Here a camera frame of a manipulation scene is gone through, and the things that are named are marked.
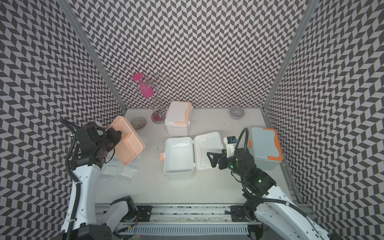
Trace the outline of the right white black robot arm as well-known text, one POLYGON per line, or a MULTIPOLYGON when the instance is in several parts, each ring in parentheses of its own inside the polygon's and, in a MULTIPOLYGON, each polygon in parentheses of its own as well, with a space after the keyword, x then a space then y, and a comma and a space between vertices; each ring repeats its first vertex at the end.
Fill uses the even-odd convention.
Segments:
POLYGON ((220 153, 207 152, 213 168, 229 169, 240 177, 244 214, 266 224, 285 240, 340 240, 337 233, 312 221, 283 192, 277 182, 259 168, 262 162, 280 163, 283 153, 275 129, 244 128, 238 138, 228 137, 220 153))

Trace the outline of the blue first aid kit box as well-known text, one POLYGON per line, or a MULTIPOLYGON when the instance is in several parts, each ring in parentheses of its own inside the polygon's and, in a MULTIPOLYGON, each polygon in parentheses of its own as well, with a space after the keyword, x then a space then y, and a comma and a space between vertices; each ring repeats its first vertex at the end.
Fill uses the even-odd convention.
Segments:
POLYGON ((258 168, 270 171, 283 161, 283 152, 275 129, 252 127, 251 142, 250 152, 258 168))

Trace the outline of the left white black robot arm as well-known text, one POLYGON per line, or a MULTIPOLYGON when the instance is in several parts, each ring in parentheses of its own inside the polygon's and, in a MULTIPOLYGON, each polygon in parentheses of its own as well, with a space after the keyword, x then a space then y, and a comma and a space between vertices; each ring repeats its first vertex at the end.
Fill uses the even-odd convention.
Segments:
POLYGON ((109 152, 127 165, 144 149, 145 144, 129 121, 122 116, 104 129, 95 122, 82 127, 60 119, 71 131, 71 146, 65 160, 72 180, 68 213, 56 240, 122 240, 117 231, 121 222, 139 221, 140 212, 130 196, 112 201, 101 219, 96 218, 96 188, 109 152))

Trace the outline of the white first aid box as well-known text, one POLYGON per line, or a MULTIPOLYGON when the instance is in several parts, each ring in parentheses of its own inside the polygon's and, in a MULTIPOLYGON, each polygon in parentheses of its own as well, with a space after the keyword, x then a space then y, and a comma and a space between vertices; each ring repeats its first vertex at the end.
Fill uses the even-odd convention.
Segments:
POLYGON ((170 180, 188 180, 194 177, 195 170, 213 170, 210 153, 220 153, 223 149, 218 132, 198 135, 195 138, 181 137, 166 140, 165 152, 160 154, 164 162, 164 173, 170 180))
POLYGON ((165 118, 165 126, 172 137, 187 137, 190 133, 190 117, 192 114, 190 102, 172 101, 165 118))

